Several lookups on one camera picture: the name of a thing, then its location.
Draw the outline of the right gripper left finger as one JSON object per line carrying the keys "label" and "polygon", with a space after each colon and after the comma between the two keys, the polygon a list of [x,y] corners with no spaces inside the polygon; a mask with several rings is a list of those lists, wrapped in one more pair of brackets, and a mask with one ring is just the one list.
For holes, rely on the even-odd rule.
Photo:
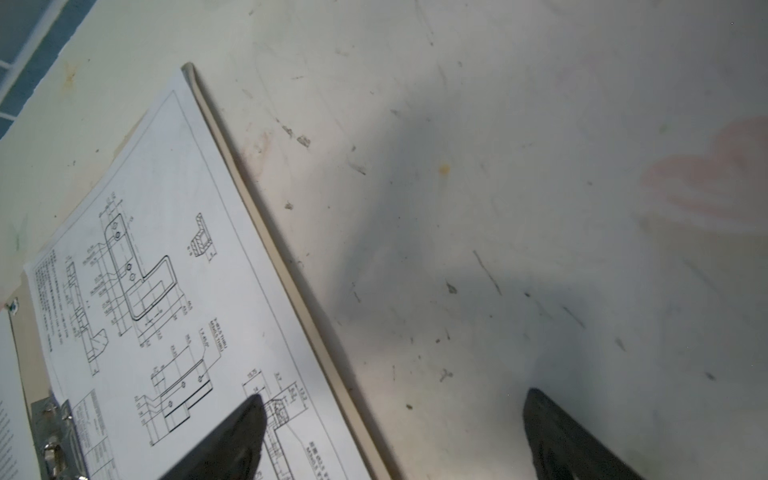
{"label": "right gripper left finger", "polygon": [[266,428],[262,397],[250,395],[162,479],[254,479]]}

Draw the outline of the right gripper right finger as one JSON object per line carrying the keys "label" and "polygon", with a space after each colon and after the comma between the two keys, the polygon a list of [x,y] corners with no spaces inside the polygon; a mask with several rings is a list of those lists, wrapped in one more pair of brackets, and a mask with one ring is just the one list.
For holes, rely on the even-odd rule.
{"label": "right gripper right finger", "polygon": [[642,479],[538,388],[527,392],[523,423],[539,480]]}

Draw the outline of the printed text paper sheet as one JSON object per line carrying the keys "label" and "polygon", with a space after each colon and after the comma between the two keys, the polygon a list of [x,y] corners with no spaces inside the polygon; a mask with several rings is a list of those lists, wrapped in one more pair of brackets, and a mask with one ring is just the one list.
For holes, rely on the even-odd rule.
{"label": "printed text paper sheet", "polygon": [[41,479],[10,314],[1,310],[1,478]]}

